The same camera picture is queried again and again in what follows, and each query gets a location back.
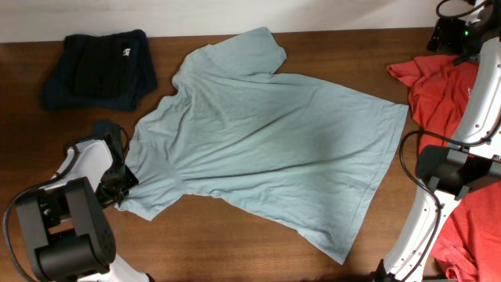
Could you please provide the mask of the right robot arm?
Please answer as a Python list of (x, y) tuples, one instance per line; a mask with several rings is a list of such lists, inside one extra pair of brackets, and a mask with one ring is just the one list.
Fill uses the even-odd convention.
[(424, 265), (447, 218), (466, 195), (500, 180), (500, 2), (471, 1), (456, 15), (438, 13), (427, 50), (479, 62), (470, 100), (446, 146), (426, 146), (416, 171), (409, 216), (395, 246), (371, 273), (374, 282), (421, 281)]

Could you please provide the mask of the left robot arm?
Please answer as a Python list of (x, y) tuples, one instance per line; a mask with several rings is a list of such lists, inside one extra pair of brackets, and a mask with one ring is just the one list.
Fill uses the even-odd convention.
[(2, 233), (26, 281), (142, 281), (148, 274), (117, 254), (105, 208), (121, 204), (139, 181), (125, 164), (130, 137), (117, 123), (67, 147), (54, 176), (19, 192), (7, 205)]

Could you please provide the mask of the light blue t-shirt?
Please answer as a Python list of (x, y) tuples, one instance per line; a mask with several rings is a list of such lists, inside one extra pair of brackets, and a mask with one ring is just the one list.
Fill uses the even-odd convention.
[(408, 108), (281, 74), (286, 57), (266, 28), (191, 52), (176, 94), (135, 126), (126, 163), (139, 184), (120, 210), (152, 220), (186, 194), (221, 198), (343, 263)]

